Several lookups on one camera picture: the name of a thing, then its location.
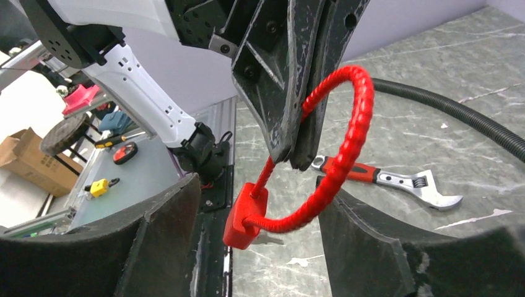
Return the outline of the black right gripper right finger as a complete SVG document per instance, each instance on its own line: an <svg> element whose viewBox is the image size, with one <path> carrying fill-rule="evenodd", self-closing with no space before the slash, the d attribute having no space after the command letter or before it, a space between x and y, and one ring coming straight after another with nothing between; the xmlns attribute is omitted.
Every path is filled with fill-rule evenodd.
<svg viewBox="0 0 525 297"><path fill-rule="evenodd" d="M523 296L524 227L464 238L402 222L340 190L319 215L333 296Z"/></svg>

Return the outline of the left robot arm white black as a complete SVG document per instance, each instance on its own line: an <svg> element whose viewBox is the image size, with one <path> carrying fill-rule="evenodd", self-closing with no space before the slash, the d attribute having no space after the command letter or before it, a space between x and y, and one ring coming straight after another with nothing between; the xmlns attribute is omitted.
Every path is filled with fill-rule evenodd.
<svg viewBox="0 0 525 297"><path fill-rule="evenodd" d="M45 48L109 91L147 129L159 136L185 171L205 183L223 171L209 127L183 111L151 78L125 42L136 27L207 48L232 59L236 89L260 103L255 115L272 161L284 160L301 119L339 83L351 81L373 98L373 83L358 66L329 74L305 94L306 70L321 23L321 1L22 1Z"/></svg>

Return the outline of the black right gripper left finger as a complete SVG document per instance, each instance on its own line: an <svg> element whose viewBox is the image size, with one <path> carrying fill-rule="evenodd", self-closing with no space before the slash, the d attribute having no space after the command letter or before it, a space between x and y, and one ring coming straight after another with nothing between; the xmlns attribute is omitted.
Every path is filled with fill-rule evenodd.
<svg viewBox="0 0 525 297"><path fill-rule="evenodd" d="M1 238L2 296L186 296L201 198L189 174L64 235Z"/></svg>

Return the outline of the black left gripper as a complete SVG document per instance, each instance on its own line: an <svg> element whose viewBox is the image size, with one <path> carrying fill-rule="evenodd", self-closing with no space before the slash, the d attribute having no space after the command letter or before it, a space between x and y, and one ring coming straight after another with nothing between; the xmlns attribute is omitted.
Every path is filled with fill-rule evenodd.
<svg viewBox="0 0 525 297"><path fill-rule="evenodd" d="M274 162L297 139L325 1L166 1L180 43L234 59L232 79Z"/></svg>

